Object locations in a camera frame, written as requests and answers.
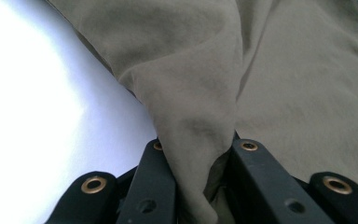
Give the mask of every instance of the wrinkled fabric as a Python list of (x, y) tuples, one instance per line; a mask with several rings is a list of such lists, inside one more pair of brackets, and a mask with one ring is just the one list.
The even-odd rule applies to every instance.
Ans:
[(180, 223), (234, 222), (217, 189), (236, 130), (300, 179), (358, 182), (357, 1), (49, 2), (147, 108)]

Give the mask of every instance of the gray cloth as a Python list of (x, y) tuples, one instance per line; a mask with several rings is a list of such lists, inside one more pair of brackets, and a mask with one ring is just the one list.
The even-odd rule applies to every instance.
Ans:
[(356, 0), (49, 2), (147, 108), (181, 223), (233, 222), (217, 188), (235, 130), (303, 180), (358, 182)]

